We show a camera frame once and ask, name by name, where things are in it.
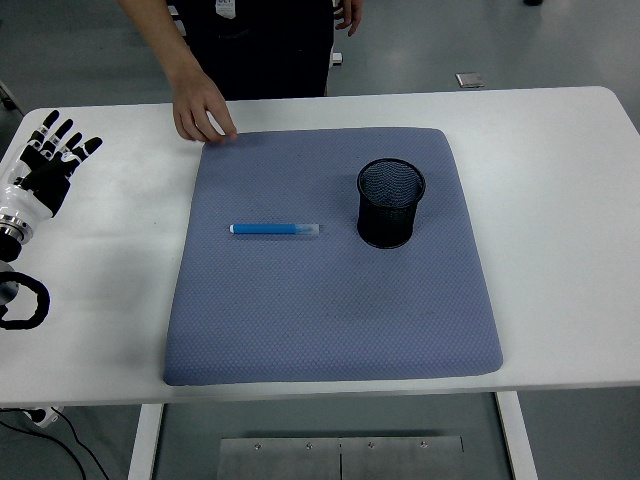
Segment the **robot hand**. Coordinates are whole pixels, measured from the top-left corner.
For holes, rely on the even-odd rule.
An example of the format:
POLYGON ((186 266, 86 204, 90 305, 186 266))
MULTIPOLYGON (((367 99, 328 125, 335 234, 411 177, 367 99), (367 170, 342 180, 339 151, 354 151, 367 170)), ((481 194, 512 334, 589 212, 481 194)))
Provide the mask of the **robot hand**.
POLYGON ((29 206, 44 208, 46 218, 60 210, 71 188, 76 169, 103 144, 100 137, 83 139, 81 132, 69 136, 73 120, 59 120, 52 110, 1 166, 1 187, 7 193, 26 193, 29 206))

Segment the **person's left hand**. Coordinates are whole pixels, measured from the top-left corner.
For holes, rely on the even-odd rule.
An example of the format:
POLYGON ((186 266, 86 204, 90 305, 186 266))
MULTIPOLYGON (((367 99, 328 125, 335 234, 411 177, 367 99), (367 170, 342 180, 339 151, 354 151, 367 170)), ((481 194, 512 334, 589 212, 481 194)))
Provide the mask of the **person's left hand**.
POLYGON ((348 37, 352 37, 362 21, 363 0, 335 0, 333 4, 334 28, 337 31, 345 31, 348 37))

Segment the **person's right hand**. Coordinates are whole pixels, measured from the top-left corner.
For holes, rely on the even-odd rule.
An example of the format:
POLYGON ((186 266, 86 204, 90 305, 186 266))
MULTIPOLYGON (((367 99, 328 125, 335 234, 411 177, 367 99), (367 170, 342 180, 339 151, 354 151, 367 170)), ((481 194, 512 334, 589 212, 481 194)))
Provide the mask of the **person's right hand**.
POLYGON ((205 73, 196 69, 179 74, 171 86, 174 124, 183 139, 220 144, 237 138, 226 101, 205 73))

